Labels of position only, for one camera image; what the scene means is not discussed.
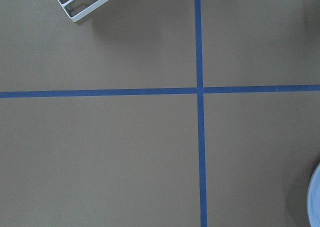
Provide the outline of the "blue plate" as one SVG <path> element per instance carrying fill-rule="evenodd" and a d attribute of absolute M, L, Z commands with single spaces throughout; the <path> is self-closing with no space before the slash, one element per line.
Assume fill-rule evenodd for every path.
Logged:
<path fill-rule="evenodd" d="M 311 227 L 320 227 L 320 164 L 315 168 L 309 181 L 307 216 Z"/>

